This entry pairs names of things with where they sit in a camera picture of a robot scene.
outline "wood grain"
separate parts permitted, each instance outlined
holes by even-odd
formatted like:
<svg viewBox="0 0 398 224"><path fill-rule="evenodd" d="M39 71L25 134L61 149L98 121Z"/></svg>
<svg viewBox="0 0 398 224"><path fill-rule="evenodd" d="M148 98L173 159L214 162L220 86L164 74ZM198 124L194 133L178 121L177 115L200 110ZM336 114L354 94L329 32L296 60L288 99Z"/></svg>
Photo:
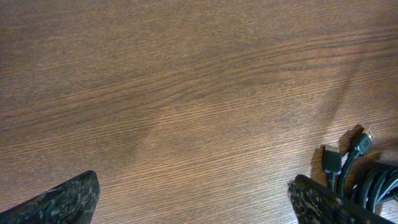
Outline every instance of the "wood grain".
<svg viewBox="0 0 398 224"><path fill-rule="evenodd" d="M296 223L321 144L373 124L354 171L398 159L398 1L1 9L2 211L92 169L92 223Z"/></svg>

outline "metal connector tip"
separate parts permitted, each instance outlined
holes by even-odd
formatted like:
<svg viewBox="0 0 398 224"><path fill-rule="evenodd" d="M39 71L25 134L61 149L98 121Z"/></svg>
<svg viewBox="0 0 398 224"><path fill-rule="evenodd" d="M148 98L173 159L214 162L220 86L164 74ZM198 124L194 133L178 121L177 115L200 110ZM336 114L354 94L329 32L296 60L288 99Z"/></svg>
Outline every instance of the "metal connector tip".
<svg viewBox="0 0 398 224"><path fill-rule="evenodd" d="M340 153L340 148L336 146L325 146L326 151L331 151L331 152L339 152Z"/></svg>
<svg viewBox="0 0 398 224"><path fill-rule="evenodd" d="M369 136L369 138L370 138L371 140L373 140L373 138L374 138L374 133L373 133L373 129L372 129L372 126L371 126L371 125L369 125L368 127L366 127L366 128L363 130L362 133L367 134L367 135Z"/></svg>

